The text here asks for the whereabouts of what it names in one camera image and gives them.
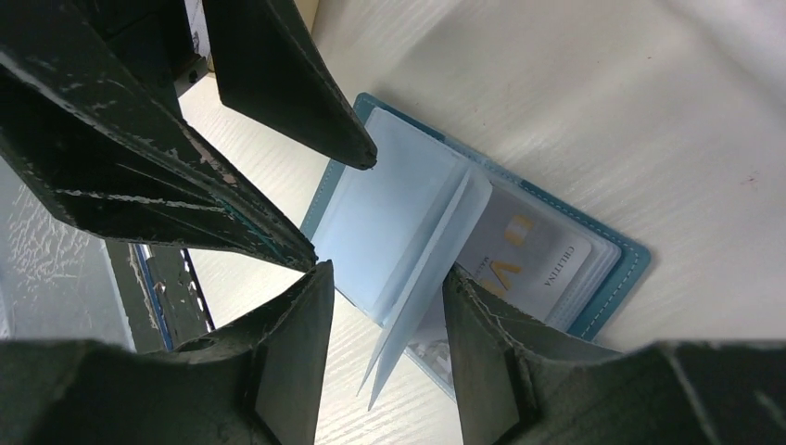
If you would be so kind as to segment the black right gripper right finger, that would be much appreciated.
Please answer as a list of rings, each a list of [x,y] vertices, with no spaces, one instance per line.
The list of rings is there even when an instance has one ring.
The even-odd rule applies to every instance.
[[[628,353],[572,337],[459,266],[443,285],[467,444],[781,444],[781,340],[654,342]]]

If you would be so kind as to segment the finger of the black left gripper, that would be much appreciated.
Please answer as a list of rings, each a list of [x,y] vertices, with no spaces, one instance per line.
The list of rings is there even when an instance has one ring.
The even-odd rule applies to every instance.
[[[340,91],[293,1],[203,4],[221,102],[350,167],[377,148]]]
[[[5,1],[2,158],[91,235],[308,271],[311,242],[185,121],[196,63],[181,1]]]

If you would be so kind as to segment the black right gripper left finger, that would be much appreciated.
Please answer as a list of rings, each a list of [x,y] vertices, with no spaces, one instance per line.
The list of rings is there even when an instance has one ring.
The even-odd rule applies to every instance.
[[[1,345],[5,444],[311,444],[335,301],[317,264],[174,351],[95,340]]]

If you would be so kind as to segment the white silver card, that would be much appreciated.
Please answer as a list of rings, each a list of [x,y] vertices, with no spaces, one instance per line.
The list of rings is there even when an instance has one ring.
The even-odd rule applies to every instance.
[[[606,252],[545,202],[496,186],[457,263],[490,293],[545,322],[581,267]]]

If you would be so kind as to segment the blue leather card holder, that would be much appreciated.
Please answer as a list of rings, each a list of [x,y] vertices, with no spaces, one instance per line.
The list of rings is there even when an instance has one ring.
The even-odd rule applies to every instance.
[[[335,286],[382,329],[363,383],[377,398],[411,356],[454,390],[442,306],[450,268],[547,326],[596,337],[650,251],[451,136],[362,93],[378,161],[330,162],[301,225]]]

